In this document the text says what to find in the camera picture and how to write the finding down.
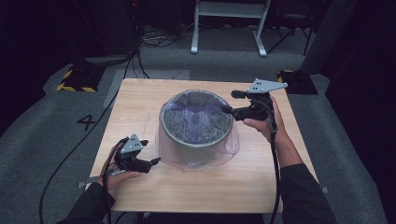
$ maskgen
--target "hand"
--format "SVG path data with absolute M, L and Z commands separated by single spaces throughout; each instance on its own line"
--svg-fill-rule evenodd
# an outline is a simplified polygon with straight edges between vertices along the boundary
M 111 148 L 109 157 L 110 157 L 110 155 L 111 155 L 111 153 L 112 153 L 113 151 L 114 151 L 114 153 L 113 153 L 113 157 L 111 158 L 109 164 L 113 164 L 113 163 L 115 162 L 115 161 L 114 161 L 114 157 L 116 156 L 116 152 L 117 152 L 117 151 L 115 151 L 115 150 L 117 150 L 117 149 L 120 148 L 120 147 L 123 147 L 123 145 L 124 145 L 124 144 L 119 144 L 119 146 L 118 146 L 117 148 L 116 148 L 116 147 Z M 105 171 L 106 171 L 107 161 L 105 162 L 105 165 L 104 165 L 103 168 L 102 168 L 102 172 L 101 172 L 101 174 L 99 175 L 99 178 L 96 180 L 96 182 L 97 182 L 98 184 L 102 185 L 102 186 L 103 186 L 103 178 L 102 178 L 102 175 L 103 175 L 103 174 L 105 173 Z M 108 189 L 108 190 L 114 189 L 114 188 L 115 188 L 119 183 L 121 183 L 122 181 L 127 180 L 127 179 L 131 179 L 131 178 L 135 178 L 135 177 L 138 177 L 138 176 L 140 176 L 140 173 L 138 173 L 138 172 L 131 172 L 131 171 L 126 171 L 126 172 L 124 172 L 124 173 L 122 173 L 122 174 L 119 174 L 119 175 L 108 175 L 108 176 L 107 176 L 107 189 Z
M 279 108 L 277 107 L 276 99 L 271 96 L 271 100 L 273 101 L 274 107 L 274 114 L 275 114 L 275 122 L 277 125 L 277 133 L 278 135 L 287 135 L 285 124 L 283 122 L 282 116 L 280 114 Z M 257 131 L 262 133 L 262 135 L 267 139 L 269 143 L 271 143 L 271 127 L 270 127 L 270 120 L 266 119 L 264 121 L 256 120 L 256 119 L 244 119 L 244 124 L 249 127 L 255 128 Z

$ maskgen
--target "black sleeve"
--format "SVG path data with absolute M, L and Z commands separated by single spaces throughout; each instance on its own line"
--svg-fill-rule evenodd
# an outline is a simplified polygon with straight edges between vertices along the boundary
M 108 193 L 110 207 L 115 200 Z M 92 183 L 78 198 L 67 218 L 58 224 L 69 223 L 102 223 L 106 215 L 107 198 L 103 194 L 103 187 L 98 183 Z
M 336 223 L 318 182 L 305 164 L 283 167 L 280 176 L 285 224 Z

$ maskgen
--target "wooden table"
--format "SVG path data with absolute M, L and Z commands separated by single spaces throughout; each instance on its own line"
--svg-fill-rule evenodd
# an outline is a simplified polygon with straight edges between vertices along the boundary
M 159 112 L 172 96 L 186 90 L 211 91 L 232 107 L 249 105 L 248 99 L 234 99 L 233 90 L 245 91 L 251 83 L 124 79 L 92 167 L 100 174 L 110 149 L 136 133 L 148 145 L 138 158 L 156 158 L 155 134 Z M 315 175 L 297 122 L 284 90 L 272 91 L 290 138 L 311 173 Z M 240 150 L 227 163 L 205 171 L 183 172 L 160 162 L 149 174 L 124 181 L 112 190 L 113 210 L 151 212 L 271 213 L 276 198 L 276 180 L 271 148 L 256 130 L 237 122 Z

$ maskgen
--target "yellow and black hazard tape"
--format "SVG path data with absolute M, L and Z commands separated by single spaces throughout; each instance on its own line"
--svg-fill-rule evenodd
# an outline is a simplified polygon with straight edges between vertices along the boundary
M 93 68 L 89 73 L 70 67 L 64 74 L 57 91 L 98 91 L 97 86 L 105 68 Z

